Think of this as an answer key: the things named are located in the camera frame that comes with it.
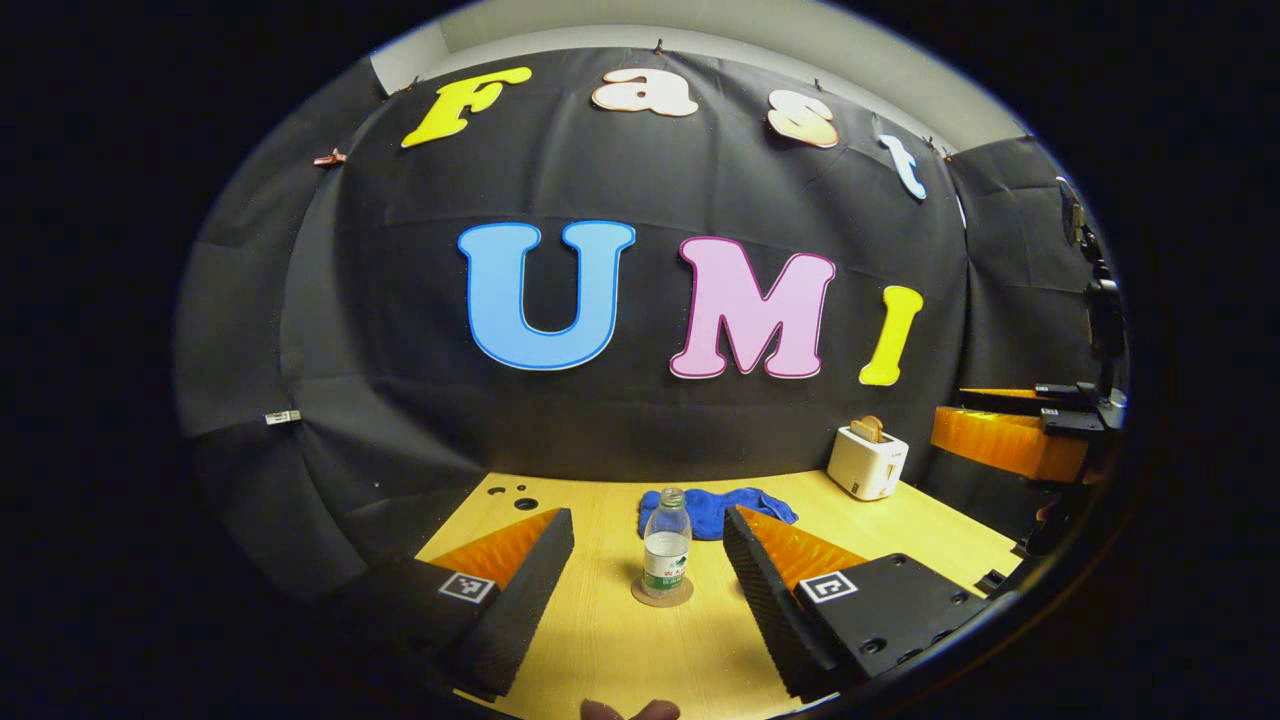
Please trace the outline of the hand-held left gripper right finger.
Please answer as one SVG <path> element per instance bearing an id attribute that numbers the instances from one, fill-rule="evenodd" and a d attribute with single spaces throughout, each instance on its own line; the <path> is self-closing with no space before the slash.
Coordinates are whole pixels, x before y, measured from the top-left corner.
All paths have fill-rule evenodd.
<path id="1" fill-rule="evenodd" d="M 933 648 L 988 601 L 905 553 L 864 559 L 735 505 L 727 557 L 786 691 L 819 700 Z"/>

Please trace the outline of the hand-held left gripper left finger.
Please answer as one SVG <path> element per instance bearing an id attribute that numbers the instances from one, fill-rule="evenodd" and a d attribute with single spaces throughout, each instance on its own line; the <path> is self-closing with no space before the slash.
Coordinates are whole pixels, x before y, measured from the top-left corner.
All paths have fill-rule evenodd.
<path id="1" fill-rule="evenodd" d="M 483 700 L 508 694 L 573 551 L 552 509 L 435 559 L 371 568 L 330 596 L 330 623 L 396 667 Z"/>

